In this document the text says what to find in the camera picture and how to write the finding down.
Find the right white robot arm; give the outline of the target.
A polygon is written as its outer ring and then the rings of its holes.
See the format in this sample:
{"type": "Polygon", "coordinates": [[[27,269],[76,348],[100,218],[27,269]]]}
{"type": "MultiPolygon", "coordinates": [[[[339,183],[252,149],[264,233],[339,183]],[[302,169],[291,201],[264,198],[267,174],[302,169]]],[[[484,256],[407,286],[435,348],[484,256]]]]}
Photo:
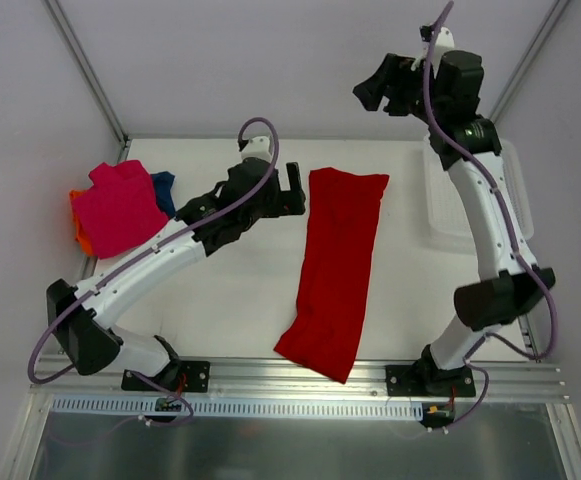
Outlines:
{"type": "Polygon", "coordinates": [[[412,115],[427,125],[429,143],[459,194],[475,245],[478,282],[455,290],[450,324],[396,382],[428,396],[463,388],[470,357],[546,300],[556,283],[553,269],[538,265],[523,238],[498,133],[477,112],[483,76],[481,57],[462,50],[444,53],[431,69],[389,53],[353,89],[367,111],[412,115]]]}

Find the red t shirt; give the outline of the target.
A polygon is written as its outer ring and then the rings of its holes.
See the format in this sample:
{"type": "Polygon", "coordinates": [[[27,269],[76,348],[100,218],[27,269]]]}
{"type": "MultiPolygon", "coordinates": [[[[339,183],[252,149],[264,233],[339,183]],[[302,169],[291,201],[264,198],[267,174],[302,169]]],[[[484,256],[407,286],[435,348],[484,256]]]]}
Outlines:
{"type": "Polygon", "coordinates": [[[309,174],[309,218],[296,317],[274,351],[347,382],[366,314],[373,249],[387,174],[331,167],[309,174]]]}

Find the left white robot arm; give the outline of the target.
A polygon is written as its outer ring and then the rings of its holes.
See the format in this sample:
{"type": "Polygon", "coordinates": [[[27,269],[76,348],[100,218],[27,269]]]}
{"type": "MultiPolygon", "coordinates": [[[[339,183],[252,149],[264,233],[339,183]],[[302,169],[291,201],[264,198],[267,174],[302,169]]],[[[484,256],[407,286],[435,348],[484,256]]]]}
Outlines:
{"type": "Polygon", "coordinates": [[[258,220],[304,214],[299,166],[289,163],[286,171],[289,187],[282,189],[276,168],[246,157],[226,180],[189,200],[153,238],[99,276],[75,286],[51,284],[48,324],[72,368],[89,376],[120,367],[125,390],[174,389],[185,368],[170,343],[129,332],[118,320],[159,283],[237,241],[258,220]]]}

